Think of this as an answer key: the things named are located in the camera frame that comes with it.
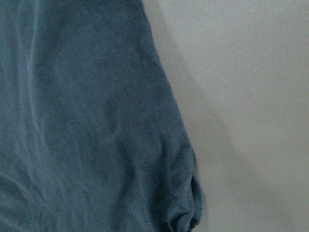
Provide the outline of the black graphic t-shirt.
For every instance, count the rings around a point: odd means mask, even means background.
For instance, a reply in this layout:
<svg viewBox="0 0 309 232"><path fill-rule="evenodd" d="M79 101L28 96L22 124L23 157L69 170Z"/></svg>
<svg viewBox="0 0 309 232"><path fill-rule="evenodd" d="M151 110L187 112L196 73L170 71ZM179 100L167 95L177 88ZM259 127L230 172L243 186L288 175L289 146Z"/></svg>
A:
<svg viewBox="0 0 309 232"><path fill-rule="evenodd" d="M1 1L1 231L190 232L201 215L142 2Z"/></svg>

